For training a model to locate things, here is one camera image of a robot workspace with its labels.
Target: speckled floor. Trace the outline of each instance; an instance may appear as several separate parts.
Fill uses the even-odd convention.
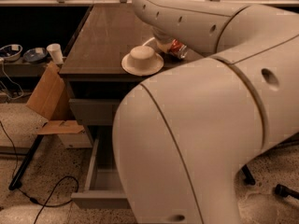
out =
[[[24,102],[0,103],[0,120],[18,147],[29,147],[36,130],[45,122]],[[11,146],[1,129],[0,145]],[[21,189],[43,203],[62,177],[72,175],[78,179],[79,190],[82,190],[91,153],[90,149],[65,149],[56,136],[46,136],[21,180]],[[8,190],[15,164],[14,156],[0,156],[0,224],[34,223],[41,207],[30,203],[18,190]],[[299,223],[299,201],[273,194],[277,183],[299,190],[299,145],[272,149],[250,162],[248,167],[256,179],[255,186],[244,185],[241,172],[235,179],[243,224]],[[68,201],[75,186],[71,180],[65,180],[53,193],[49,204]],[[45,208],[37,223],[135,223],[135,217],[131,210],[79,209],[70,203],[59,208]]]

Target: plate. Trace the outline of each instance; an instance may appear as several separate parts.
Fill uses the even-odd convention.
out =
[[[135,76],[149,76],[159,72],[164,66],[163,58],[155,53],[156,58],[153,63],[146,68],[141,68],[141,66],[133,66],[134,59],[131,57],[130,53],[127,54],[121,62],[122,68],[127,72]]]

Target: open drawer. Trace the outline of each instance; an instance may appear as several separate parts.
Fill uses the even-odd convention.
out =
[[[99,126],[84,190],[71,198],[80,208],[130,208],[115,166],[112,126]]]

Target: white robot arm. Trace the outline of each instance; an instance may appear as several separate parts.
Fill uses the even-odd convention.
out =
[[[240,224],[236,173],[299,132],[299,16],[192,0],[134,9],[206,56],[146,79],[120,104],[113,148],[136,219]]]

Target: cardboard box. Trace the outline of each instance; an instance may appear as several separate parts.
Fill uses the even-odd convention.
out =
[[[82,125],[75,120],[49,121],[37,134],[57,134],[66,148],[93,147]]]
[[[64,81],[59,77],[60,68],[49,63],[27,106],[47,120],[68,120],[73,115]]]

